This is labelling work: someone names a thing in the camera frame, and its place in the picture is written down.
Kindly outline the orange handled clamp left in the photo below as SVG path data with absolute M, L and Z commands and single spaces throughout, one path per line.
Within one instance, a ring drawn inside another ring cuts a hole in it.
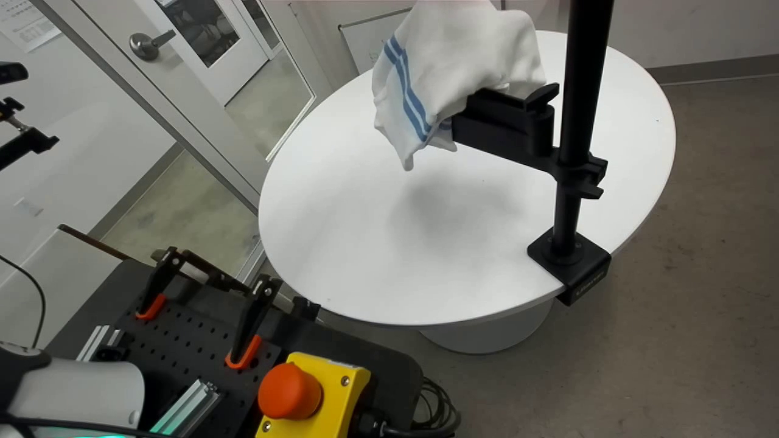
M 175 245 L 160 254 L 135 305 L 135 322 L 152 322 L 160 314 L 160 309 L 168 305 L 165 287 L 175 281 L 185 264 L 186 254 L 178 250 Z

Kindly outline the white towel with blue stripes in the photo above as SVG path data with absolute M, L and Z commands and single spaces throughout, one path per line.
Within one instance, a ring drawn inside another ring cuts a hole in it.
M 524 99 L 544 84 L 527 12 L 492 0 L 415 0 L 373 67 L 374 130 L 412 170 L 426 146 L 455 151 L 444 125 L 469 96 Z

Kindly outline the black pole table clamp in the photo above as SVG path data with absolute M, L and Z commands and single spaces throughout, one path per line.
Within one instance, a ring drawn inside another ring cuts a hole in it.
M 554 222 L 527 255 L 561 283 L 556 299 L 571 307 L 606 272 L 611 255 L 576 231 L 584 200 L 598 200 L 608 164 L 589 154 L 604 74 L 612 0 L 571 0 L 567 25 L 561 133 L 554 154 Z

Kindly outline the orange handled clamp right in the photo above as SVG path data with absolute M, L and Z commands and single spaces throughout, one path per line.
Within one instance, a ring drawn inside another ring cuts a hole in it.
M 256 289 L 245 298 L 245 307 L 238 318 L 238 329 L 233 331 L 233 344 L 223 356 L 223 365 L 233 373 L 247 370 L 256 354 L 262 346 L 262 337 L 257 333 L 259 322 L 266 318 L 272 299 L 279 289 L 279 281 L 262 276 Z

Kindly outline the orange handled clamp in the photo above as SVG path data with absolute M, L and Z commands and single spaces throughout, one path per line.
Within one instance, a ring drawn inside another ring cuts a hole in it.
M 165 287 L 175 281 L 185 264 L 186 254 L 178 250 L 175 245 L 160 254 L 135 305 L 135 322 L 152 322 L 160 314 L 160 309 L 168 305 Z
M 279 281 L 262 276 L 256 289 L 245 298 L 245 307 L 238 318 L 238 329 L 233 331 L 233 344 L 223 356 L 223 365 L 233 373 L 247 370 L 256 354 L 262 346 L 262 337 L 257 333 L 259 322 L 266 318 L 272 299 L 279 289 Z

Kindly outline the yellow emergency stop box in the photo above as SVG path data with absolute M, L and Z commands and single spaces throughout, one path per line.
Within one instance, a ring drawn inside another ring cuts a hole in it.
M 373 373 L 309 354 L 290 354 L 257 385 L 256 438 L 347 438 Z

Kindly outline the black perforated breadboard plate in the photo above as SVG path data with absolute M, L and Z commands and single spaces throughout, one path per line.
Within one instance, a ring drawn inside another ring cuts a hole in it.
M 218 387 L 221 400 L 193 438 L 256 438 L 257 385 L 290 354 L 320 356 L 373 373 L 347 438 L 387 438 L 412 427 L 424 373 L 408 356 L 325 329 L 317 322 L 317 305 L 294 299 L 287 311 L 274 305 L 268 309 L 257 327 L 259 351 L 247 370 L 233 373 L 223 365 L 223 356 L 233 344 L 245 298 L 178 276 L 165 287 L 168 305 L 160 314 L 152 322 L 135 322 L 133 311 L 150 272 L 133 260 L 119 264 L 48 344 L 57 359 L 74 359 L 90 349 L 96 359 L 135 365 L 146 378 L 144 427 L 152 427 L 194 380 L 205 380 Z

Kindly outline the silver aluminium extrusion piece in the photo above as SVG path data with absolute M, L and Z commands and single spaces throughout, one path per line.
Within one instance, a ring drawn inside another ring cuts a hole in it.
M 189 438 L 194 428 L 213 412 L 221 395 L 218 387 L 194 380 L 150 427 L 160 438 Z

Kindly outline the black tripod bracket left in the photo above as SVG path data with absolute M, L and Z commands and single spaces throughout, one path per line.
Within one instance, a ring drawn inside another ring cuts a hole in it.
M 26 80 L 29 71 L 20 62 L 3 62 L 0 64 L 0 85 Z M 21 102 L 15 97 L 0 99 L 0 123 L 7 123 L 16 130 L 16 137 L 0 146 L 0 170 L 9 168 L 26 154 L 43 154 L 51 151 L 57 138 L 46 137 L 35 127 L 29 127 L 16 119 L 16 114 L 23 110 Z

